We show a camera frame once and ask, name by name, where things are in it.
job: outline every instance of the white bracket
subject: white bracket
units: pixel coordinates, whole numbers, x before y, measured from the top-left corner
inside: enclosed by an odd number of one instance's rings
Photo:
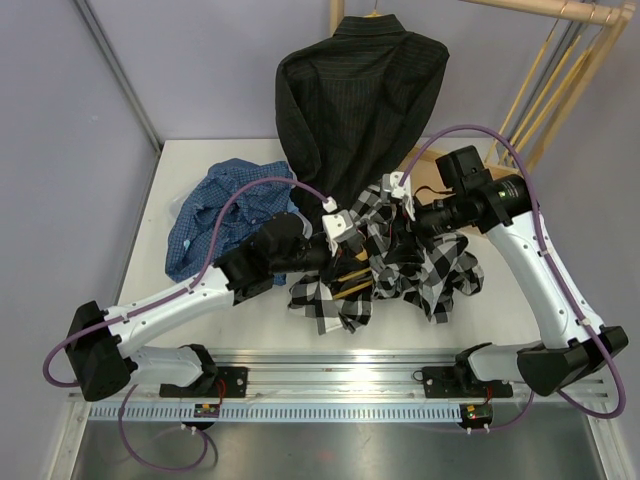
[[[357,234],[351,215],[347,210],[341,210],[333,215],[323,215],[322,226],[327,234],[332,257],[335,257],[339,243]]]
[[[400,185],[403,172],[387,173],[382,176],[382,200],[390,201],[390,198],[402,201],[404,210],[409,214],[409,218],[415,221],[415,213],[413,210],[413,195],[411,194],[411,177],[407,177],[404,185]]]

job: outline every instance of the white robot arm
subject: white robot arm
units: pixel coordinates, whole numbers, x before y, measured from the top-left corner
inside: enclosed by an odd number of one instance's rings
[[[438,168],[445,185],[452,188],[450,197],[426,206],[416,202],[414,211],[410,186],[399,186],[399,172],[383,178],[383,194],[408,210],[410,228],[426,248],[435,236],[463,226],[473,225],[486,233],[531,305],[541,337],[541,342],[534,345],[484,344],[465,350],[457,359],[461,381],[525,381],[536,393],[549,395],[604,365],[602,355],[580,323],[582,319],[574,318],[545,255],[555,260],[607,350],[615,355],[627,345],[622,328],[605,327],[587,304],[548,240],[544,224],[547,251],[540,251],[522,178],[511,175],[494,181],[473,147],[442,157]],[[357,248],[354,238],[360,236],[346,211],[327,216],[326,235],[310,241],[302,238],[302,226],[292,217],[274,217],[263,226],[257,239],[218,259],[193,287],[193,279],[189,279],[145,300],[108,311],[100,311],[95,302],[80,307],[69,336],[100,322],[113,322],[66,348],[85,399],[106,398],[129,383],[170,384],[206,396],[216,368],[204,347],[161,349],[146,345],[205,312],[230,308],[264,292],[271,287],[274,273],[322,268],[331,258],[329,246],[334,254],[338,244]],[[175,298],[156,306],[159,299],[172,296]]]

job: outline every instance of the black shirt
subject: black shirt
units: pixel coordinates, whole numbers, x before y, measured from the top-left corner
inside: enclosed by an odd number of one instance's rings
[[[397,168],[424,131],[447,48],[407,32],[395,15],[345,17],[333,37],[286,57],[276,74],[276,125],[299,180],[350,208]],[[308,193],[292,198],[318,226]]]

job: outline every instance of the white table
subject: white table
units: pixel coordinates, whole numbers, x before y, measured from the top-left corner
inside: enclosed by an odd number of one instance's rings
[[[449,151],[474,143],[484,157],[486,139],[443,139]],[[164,273],[167,237],[174,218],[169,206],[187,193],[217,162],[238,157],[258,164],[283,159],[278,140],[173,140],[165,144],[126,273],[119,303],[142,299],[173,282]],[[201,343],[214,350],[286,353],[425,351],[463,349],[482,342],[526,343],[539,339],[531,309],[507,264],[488,240],[470,236],[469,251],[485,272],[482,292],[456,293],[452,319],[430,323],[422,310],[402,300],[374,304],[367,327],[319,336],[316,322],[287,310],[289,292],[274,287],[233,309],[212,312],[156,339],[152,345]],[[289,283],[298,276],[290,275]]]

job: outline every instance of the metal floor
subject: metal floor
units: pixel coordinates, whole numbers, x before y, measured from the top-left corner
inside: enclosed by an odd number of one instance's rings
[[[517,413],[498,405],[495,424]],[[143,458],[165,466],[192,462],[201,441],[172,424],[127,423]],[[586,419],[564,405],[535,405],[513,430],[486,435],[433,432],[429,424],[219,423],[208,430],[219,453],[180,475],[187,480],[601,479],[605,478]],[[73,479],[145,480],[169,477],[128,458],[113,421],[88,422]]]

